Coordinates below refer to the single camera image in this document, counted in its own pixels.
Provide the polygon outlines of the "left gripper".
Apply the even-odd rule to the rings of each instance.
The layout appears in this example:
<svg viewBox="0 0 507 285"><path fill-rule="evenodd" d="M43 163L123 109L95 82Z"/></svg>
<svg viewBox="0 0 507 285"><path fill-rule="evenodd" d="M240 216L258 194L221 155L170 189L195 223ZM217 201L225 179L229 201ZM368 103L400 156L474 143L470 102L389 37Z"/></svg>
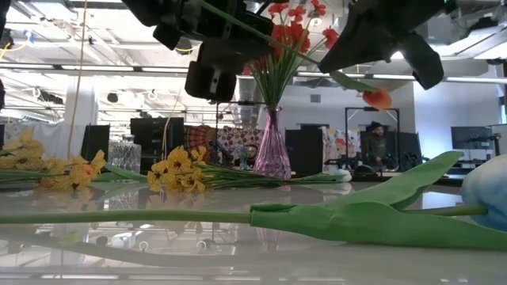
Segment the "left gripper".
<svg viewBox="0 0 507 285"><path fill-rule="evenodd" d="M228 13L266 36L273 22L250 11L244 0L121 0L145 26L155 27L153 37L171 51L181 38L199 40L196 61L189 64L185 92L209 101L231 101L245 65L271 54L267 43L234 39L258 39L254 33L230 23L204 8L204 3Z"/></svg>

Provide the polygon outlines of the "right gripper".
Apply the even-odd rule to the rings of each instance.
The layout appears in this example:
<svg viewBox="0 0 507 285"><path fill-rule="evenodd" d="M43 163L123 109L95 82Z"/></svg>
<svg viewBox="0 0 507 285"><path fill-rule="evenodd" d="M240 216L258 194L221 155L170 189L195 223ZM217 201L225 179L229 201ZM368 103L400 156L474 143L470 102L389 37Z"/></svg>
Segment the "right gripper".
<svg viewBox="0 0 507 285"><path fill-rule="evenodd" d="M440 83L444 70L440 56L412 32L431 17L448 9L450 0L396 0L395 35L379 14L380 0L349 3L349 15L340 36L318 64L323 73L383 60L400 52L423 89Z"/></svg>

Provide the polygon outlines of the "red artificial flower bunch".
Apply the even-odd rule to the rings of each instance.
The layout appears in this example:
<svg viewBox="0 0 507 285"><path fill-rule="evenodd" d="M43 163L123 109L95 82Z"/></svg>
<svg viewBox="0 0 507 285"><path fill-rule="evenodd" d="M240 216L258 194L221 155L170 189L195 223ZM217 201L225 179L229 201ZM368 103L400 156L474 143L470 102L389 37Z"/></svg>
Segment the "red artificial flower bunch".
<svg viewBox="0 0 507 285"><path fill-rule="evenodd" d="M310 56L319 48L330 49L339 34L336 29L327 27L316 44L311 43L311 17L305 4L290 7L288 3L275 3L269 7L274 22L269 46L274 51L258 60L247 63L245 72L251 74L257 83L268 110L276 110L283 92L292 81L303 62L299 55Z"/></svg>

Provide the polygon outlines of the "pink glass vase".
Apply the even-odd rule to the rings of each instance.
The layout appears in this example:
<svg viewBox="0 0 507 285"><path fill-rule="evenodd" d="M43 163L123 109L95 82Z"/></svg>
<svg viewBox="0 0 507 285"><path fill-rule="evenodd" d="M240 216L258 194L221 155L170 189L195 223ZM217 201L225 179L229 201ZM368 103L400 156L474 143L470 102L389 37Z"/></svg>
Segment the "pink glass vase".
<svg viewBox="0 0 507 285"><path fill-rule="evenodd" d="M265 107L266 125L258 147L253 171L257 174L288 180L292 176L284 136L278 127L281 107Z"/></svg>

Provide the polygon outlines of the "yellow artificial flower bunch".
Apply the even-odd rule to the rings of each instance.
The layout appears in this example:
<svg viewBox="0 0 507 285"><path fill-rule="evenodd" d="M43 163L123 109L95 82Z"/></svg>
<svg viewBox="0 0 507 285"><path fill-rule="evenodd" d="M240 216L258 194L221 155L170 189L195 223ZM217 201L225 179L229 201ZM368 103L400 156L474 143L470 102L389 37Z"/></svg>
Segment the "yellow artificial flower bunch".
<svg viewBox="0 0 507 285"><path fill-rule="evenodd" d="M87 187L104 168L105 153L98 151L91 161L81 156L69 160L45 158L44 146L25 129L0 149L0 185L33 182L38 188L74 191Z"/></svg>
<svg viewBox="0 0 507 285"><path fill-rule="evenodd" d="M153 192L202 193L209 189L280 187L292 184L317 184L318 176L283 179L260 174L208 165L204 161L205 147L187 151L179 146L168 156L154 163L146 175L118 166L107 165L99 181L136 181L148 184Z"/></svg>

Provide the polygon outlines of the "clear cut-glass vase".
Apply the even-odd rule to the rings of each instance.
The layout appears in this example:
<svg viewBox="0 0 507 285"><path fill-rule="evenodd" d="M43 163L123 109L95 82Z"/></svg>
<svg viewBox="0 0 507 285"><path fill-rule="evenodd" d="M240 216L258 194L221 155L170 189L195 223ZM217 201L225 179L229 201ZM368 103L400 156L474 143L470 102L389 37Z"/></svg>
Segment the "clear cut-glass vase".
<svg viewBox="0 0 507 285"><path fill-rule="evenodd" d="M134 135L122 135L122 139L109 143L109 164L140 173L142 147L135 144Z"/></svg>

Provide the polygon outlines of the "dotted floral cloth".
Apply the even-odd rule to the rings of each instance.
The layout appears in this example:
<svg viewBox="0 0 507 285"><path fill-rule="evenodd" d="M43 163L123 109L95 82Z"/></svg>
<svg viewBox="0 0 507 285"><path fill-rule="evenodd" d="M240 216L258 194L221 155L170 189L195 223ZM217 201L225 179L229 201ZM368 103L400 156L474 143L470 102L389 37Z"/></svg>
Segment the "dotted floral cloth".
<svg viewBox="0 0 507 285"><path fill-rule="evenodd" d="M255 127L223 127L218 130L218 143L232 156L235 166L240 165L241 150L245 147L246 163L253 168L263 136L264 131Z"/></svg>

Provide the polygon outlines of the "orange mandala cloth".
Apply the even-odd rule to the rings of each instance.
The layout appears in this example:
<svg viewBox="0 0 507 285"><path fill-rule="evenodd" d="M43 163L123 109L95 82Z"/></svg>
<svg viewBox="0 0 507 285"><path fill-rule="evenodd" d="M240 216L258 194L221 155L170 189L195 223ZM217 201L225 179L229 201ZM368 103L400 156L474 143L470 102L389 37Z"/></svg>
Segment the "orange mandala cloth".
<svg viewBox="0 0 507 285"><path fill-rule="evenodd" d="M215 141L216 129L208 125L187 126L184 129L184 148L198 150L200 146L206 148L204 160L209 160L212 142Z"/></svg>

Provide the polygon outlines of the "black computer monitor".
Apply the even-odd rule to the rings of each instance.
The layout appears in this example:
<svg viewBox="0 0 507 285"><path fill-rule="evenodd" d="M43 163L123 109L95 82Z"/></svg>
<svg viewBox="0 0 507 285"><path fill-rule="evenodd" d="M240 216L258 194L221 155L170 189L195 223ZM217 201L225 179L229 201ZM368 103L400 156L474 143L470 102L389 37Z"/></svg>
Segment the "black computer monitor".
<svg viewBox="0 0 507 285"><path fill-rule="evenodd" d="M455 150L492 150L491 127L451 127L452 148Z"/></svg>

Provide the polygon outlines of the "black cabinet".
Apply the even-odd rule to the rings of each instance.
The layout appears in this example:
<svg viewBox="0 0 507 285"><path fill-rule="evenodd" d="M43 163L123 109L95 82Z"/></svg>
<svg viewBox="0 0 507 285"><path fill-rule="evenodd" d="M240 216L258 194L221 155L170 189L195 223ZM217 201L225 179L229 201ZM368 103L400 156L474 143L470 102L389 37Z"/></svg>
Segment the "black cabinet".
<svg viewBox="0 0 507 285"><path fill-rule="evenodd" d="M326 125L301 124L285 130L285 145L295 177L320 173L323 167L323 132Z"/></svg>
<svg viewBox="0 0 507 285"><path fill-rule="evenodd" d="M184 119L181 117L130 120L134 142L142 147L142 174L147 174L154 163L160 162L173 149L184 144L184 129Z"/></svg>

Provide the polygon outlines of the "long ceiling light bar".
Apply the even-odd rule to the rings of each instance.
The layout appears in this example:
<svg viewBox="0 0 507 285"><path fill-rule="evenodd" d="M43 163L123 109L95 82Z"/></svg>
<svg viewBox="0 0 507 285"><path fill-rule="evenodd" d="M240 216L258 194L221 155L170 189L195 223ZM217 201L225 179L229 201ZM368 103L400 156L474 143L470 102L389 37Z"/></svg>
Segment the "long ceiling light bar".
<svg viewBox="0 0 507 285"><path fill-rule="evenodd" d="M97 66L97 65L59 65L40 63L0 63L0 70L13 70L16 72L77 74L79 68L82 72L92 75L125 75L125 76L186 76L188 68L184 67L145 67L145 66ZM357 80L386 80L386 81L415 81L412 75L397 74L345 74ZM296 77L301 78L331 78L329 74L318 72L297 71ZM478 84L504 84L507 78L481 78L481 77L444 77L442 82L451 83L478 83Z"/></svg>

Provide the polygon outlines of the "black upright panel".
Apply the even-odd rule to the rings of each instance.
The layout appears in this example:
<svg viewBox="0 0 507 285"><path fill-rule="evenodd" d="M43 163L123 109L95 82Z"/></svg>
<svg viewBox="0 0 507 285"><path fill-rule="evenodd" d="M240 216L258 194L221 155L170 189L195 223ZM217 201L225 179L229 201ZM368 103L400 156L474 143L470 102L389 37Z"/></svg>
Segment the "black upright panel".
<svg viewBox="0 0 507 285"><path fill-rule="evenodd" d="M94 159L99 150L105 154L105 160L108 160L109 155L109 125L88 125L85 129L84 138L82 141L81 156L87 161Z"/></svg>

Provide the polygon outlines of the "silver ventilation duct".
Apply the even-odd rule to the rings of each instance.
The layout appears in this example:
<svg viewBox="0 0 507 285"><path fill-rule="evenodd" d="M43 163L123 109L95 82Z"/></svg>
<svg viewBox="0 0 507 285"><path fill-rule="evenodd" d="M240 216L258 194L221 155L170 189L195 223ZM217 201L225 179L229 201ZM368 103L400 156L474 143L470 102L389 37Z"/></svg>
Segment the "silver ventilation duct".
<svg viewBox="0 0 507 285"><path fill-rule="evenodd" d="M259 113L261 94L257 83L250 78L238 79L238 118L242 126L255 127Z"/></svg>

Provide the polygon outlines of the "black metal stand frame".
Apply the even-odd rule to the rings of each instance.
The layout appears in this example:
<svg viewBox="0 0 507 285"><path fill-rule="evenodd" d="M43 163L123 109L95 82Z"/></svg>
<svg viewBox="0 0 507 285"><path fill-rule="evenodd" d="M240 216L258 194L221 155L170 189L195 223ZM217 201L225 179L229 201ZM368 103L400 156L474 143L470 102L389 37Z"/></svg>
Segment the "black metal stand frame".
<svg viewBox="0 0 507 285"><path fill-rule="evenodd" d="M380 109L374 107L345 107L345 157L349 159L349 121L361 110L363 112L380 112ZM400 110L398 108L386 108L383 109L397 124L397 127L392 131L391 146L394 147L396 164L399 167L401 165L401 152L400 152Z"/></svg>

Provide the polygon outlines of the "black aluminium table frame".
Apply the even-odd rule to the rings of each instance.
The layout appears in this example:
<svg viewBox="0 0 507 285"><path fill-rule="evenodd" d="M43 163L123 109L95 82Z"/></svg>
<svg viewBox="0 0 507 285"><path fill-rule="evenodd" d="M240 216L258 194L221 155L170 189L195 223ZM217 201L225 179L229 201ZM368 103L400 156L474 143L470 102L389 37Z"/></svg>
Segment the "black aluminium table frame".
<svg viewBox="0 0 507 285"><path fill-rule="evenodd" d="M379 182L379 183L382 183L382 182L399 182L401 184L408 184L408 185L415 185L415 184L420 184L422 186L427 186L427 185L431 185L431 184L449 184L451 186L456 186L457 185L457 181L456 180L453 180L453 179L450 179L450 178L445 178L443 177L443 175L441 174L435 174L435 175L432 175L432 174L429 174L429 173L426 173L426 174L416 174L416 173L402 173L398 176L394 176L394 177L377 177L375 175L372 175L372 176L364 176L364 177L352 177L352 180L351 181L355 181L355 182ZM93 179L91 181L92 182L113 182L113 181L100 181L98 180L97 178Z"/></svg>

